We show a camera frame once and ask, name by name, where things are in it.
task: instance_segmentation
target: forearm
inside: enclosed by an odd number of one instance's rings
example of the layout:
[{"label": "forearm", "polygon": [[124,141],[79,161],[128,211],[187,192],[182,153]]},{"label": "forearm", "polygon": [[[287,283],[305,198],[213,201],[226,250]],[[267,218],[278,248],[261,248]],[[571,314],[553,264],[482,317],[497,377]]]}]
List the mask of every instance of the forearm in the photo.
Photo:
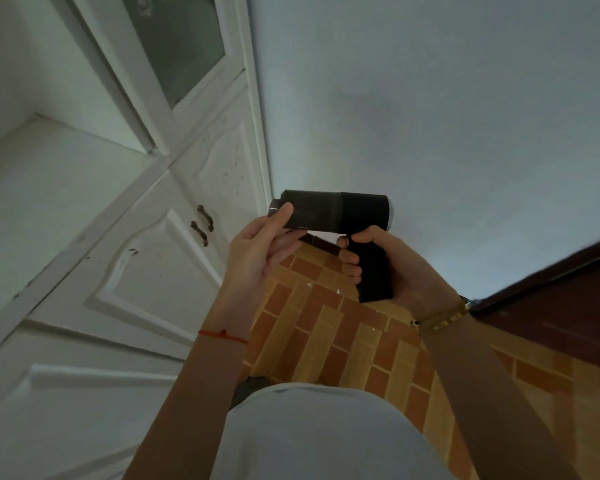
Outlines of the forearm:
[{"label": "forearm", "polygon": [[424,343],[480,478],[578,478],[471,316]]},{"label": "forearm", "polygon": [[[202,329],[247,338],[249,310],[234,303],[221,292]],[[125,480],[209,478],[245,348],[198,336]]]}]

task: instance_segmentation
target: hair dryer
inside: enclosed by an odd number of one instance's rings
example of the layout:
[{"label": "hair dryer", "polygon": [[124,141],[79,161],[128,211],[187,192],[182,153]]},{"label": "hair dryer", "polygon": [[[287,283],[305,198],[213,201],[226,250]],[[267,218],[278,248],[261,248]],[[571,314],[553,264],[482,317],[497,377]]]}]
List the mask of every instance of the hair dryer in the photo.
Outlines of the hair dryer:
[{"label": "hair dryer", "polygon": [[347,249],[360,257],[362,276],[356,285],[360,303],[393,298],[384,249],[373,242],[360,244],[351,239],[352,234],[371,225],[389,229],[392,208],[386,195],[285,190],[279,199],[271,201],[269,216],[287,202],[294,206],[288,228],[346,234]]}]

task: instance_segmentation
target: bracelet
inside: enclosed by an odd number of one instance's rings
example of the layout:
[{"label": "bracelet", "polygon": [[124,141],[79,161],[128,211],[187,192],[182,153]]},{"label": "bracelet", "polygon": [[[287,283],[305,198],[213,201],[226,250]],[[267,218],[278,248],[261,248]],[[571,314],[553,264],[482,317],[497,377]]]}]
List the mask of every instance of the bracelet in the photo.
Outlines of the bracelet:
[{"label": "bracelet", "polygon": [[233,337],[232,335],[227,335],[225,329],[222,329],[220,333],[208,330],[198,330],[198,335],[206,335],[207,337],[214,337],[216,339],[233,340],[234,342],[240,342],[241,344],[249,345],[248,340],[241,339],[240,337]]},{"label": "bracelet", "polygon": [[469,313],[469,307],[464,302],[464,300],[462,300],[461,306],[462,306],[462,309],[460,309],[460,311],[458,313],[451,316],[451,318],[447,318],[445,320],[442,320],[442,322],[436,323],[435,325],[433,325],[433,327],[431,327],[428,330],[420,329],[420,326],[422,325],[423,320],[411,320],[411,322],[409,324],[418,330],[419,336],[427,337],[428,335],[432,335],[435,332],[448,327],[449,325],[451,325],[451,323],[457,321],[459,318],[461,318],[461,317],[465,316],[467,313]]}]

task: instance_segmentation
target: hair dryer handle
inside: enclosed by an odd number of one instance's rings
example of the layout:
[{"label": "hair dryer handle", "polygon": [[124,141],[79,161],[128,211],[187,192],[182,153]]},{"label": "hair dryer handle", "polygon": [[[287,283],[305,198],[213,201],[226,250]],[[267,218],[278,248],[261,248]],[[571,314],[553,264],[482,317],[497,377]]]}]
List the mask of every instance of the hair dryer handle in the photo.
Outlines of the hair dryer handle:
[{"label": "hair dryer handle", "polygon": [[349,245],[347,249],[360,257],[358,266],[362,268],[362,279],[356,285],[358,301],[380,301],[393,298],[391,275],[389,274],[389,259],[384,249],[373,242],[360,244],[354,242],[350,235],[347,236]]}]

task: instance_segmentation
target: cabinet handle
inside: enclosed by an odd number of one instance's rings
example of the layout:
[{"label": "cabinet handle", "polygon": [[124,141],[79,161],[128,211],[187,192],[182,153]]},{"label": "cabinet handle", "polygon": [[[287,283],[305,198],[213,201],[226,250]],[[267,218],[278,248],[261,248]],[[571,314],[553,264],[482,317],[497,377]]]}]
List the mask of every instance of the cabinet handle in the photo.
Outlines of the cabinet handle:
[{"label": "cabinet handle", "polygon": [[207,234],[202,232],[202,229],[200,229],[200,227],[198,227],[198,223],[195,221],[191,221],[191,228],[198,231],[198,234],[200,234],[200,237],[202,238],[202,247],[206,248],[209,245],[209,241],[207,239]]},{"label": "cabinet handle", "polygon": [[211,216],[205,211],[205,208],[202,205],[198,206],[198,211],[209,221],[209,232],[214,231],[214,220]]}]

